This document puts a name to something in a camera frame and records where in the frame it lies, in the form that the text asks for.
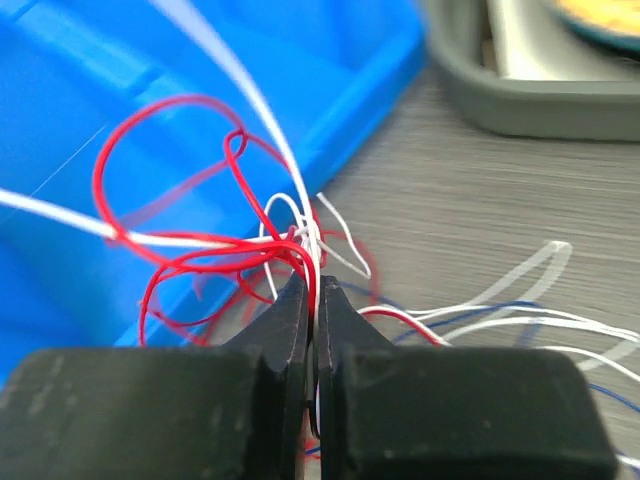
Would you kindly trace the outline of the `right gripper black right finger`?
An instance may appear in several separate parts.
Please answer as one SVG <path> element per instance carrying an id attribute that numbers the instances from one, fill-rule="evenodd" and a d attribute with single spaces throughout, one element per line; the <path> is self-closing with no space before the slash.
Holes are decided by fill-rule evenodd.
<path id="1" fill-rule="evenodd" d="M 317 340 L 325 479 L 613 479 L 614 448 L 565 355 L 398 346 L 321 281 Z"/>

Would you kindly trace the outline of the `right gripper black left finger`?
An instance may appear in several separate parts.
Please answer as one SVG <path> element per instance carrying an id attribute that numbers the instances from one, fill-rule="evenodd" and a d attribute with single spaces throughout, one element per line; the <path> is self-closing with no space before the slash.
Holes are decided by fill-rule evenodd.
<path id="1" fill-rule="evenodd" d="M 220 346 L 56 348 L 1 392 L 5 479 L 300 479 L 307 287 Z"/>

